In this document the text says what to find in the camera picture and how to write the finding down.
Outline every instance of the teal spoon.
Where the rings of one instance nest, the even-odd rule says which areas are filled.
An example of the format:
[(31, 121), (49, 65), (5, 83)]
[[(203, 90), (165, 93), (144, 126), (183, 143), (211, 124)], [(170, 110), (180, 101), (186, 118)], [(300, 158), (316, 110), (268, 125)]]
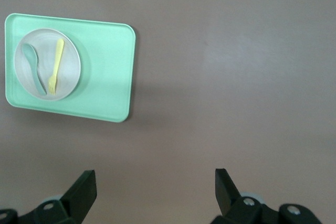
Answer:
[(41, 81), (38, 77), (38, 74), (37, 74), (38, 58), (37, 58), (35, 49), (33, 48), (32, 45), (24, 43), (22, 45), (22, 52), (26, 56), (26, 59), (28, 60), (30, 64), (31, 73), (33, 74), (33, 80), (34, 80), (37, 91), (39, 92), (40, 95), (46, 95), (47, 93), (44, 90), (41, 84)]

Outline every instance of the metal screw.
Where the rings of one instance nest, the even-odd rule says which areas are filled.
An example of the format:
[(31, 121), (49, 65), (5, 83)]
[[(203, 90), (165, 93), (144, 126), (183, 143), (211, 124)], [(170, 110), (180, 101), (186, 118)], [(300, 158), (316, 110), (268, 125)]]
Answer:
[(6, 219), (6, 217), (7, 217), (6, 213), (0, 214), (0, 220)]
[(297, 207), (295, 207), (295, 206), (288, 206), (288, 207), (287, 207), (287, 210), (288, 210), (291, 214), (293, 214), (293, 215), (299, 215), (299, 214), (301, 214), (299, 208), (297, 208)]
[(49, 204), (46, 204), (44, 207), (43, 207), (43, 210), (49, 210), (51, 208), (54, 207), (54, 204), (53, 203), (49, 203)]
[(254, 201), (250, 198), (245, 198), (244, 203), (248, 206), (254, 206), (255, 205)]

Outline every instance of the yellow fork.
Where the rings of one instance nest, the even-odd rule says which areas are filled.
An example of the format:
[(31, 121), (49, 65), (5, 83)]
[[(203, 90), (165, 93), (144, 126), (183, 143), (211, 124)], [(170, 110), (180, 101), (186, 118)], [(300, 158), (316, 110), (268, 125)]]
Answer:
[(55, 89), (56, 89), (56, 82), (57, 82), (57, 72), (59, 68), (59, 63), (61, 61), (62, 53), (64, 48), (64, 40), (58, 39), (56, 44), (56, 53), (55, 53), (55, 64), (54, 64), (54, 72), (49, 78), (48, 81), (48, 87), (49, 87), (49, 93), (52, 95), (55, 95)]

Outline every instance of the mint green tray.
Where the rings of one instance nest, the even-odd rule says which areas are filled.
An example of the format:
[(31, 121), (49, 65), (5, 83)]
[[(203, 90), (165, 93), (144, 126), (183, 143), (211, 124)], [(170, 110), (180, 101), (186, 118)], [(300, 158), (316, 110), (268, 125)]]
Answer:
[[(27, 33), (40, 28), (65, 34), (79, 53), (79, 82), (59, 101), (35, 98), (16, 77), (16, 46)], [(10, 14), (5, 21), (7, 101), (19, 108), (122, 122), (130, 108), (134, 48), (135, 33), (126, 24)]]

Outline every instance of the white plate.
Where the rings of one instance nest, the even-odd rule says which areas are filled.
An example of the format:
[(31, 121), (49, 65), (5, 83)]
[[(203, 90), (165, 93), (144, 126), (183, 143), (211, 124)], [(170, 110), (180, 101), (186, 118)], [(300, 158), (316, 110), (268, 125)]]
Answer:
[[(55, 95), (48, 92), (48, 80), (54, 70), (56, 42), (64, 40), (64, 49), (57, 74)], [(38, 75), (47, 95), (40, 95), (35, 87), (30, 65), (22, 53), (22, 45), (31, 44), (38, 57)], [(16, 76), (24, 89), (31, 95), (48, 101), (57, 101), (68, 96), (76, 87), (80, 77), (80, 58), (71, 40), (53, 29), (38, 29), (25, 35), (19, 42), (14, 58)]]

